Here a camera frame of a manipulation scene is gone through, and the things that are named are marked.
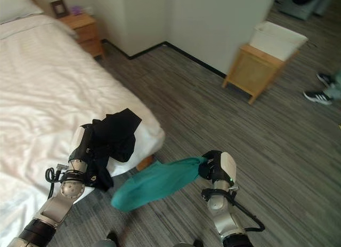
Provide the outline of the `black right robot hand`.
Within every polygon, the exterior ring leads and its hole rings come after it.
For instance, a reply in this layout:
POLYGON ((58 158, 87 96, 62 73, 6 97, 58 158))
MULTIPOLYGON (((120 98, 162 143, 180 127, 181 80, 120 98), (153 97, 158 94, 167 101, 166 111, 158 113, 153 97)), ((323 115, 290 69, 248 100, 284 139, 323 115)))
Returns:
POLYGON ((211 180, 212 183, 223 180, 233 186, 237 176, 237 166, 233 157, 227 153, 218 150, 211 150, 203 154, 205 159, 199 165, 199 175, 206 179, 211 180))

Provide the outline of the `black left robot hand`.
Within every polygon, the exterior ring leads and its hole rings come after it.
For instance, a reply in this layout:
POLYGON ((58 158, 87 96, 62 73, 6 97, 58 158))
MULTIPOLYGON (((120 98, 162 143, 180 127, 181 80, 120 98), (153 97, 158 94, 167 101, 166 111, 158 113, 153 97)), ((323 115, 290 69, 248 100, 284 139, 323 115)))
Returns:
POLYGON ((77 128, 71 141, 69 161, 81 160, 89 163, 93 158, 94 129, 92 124, 77 128))

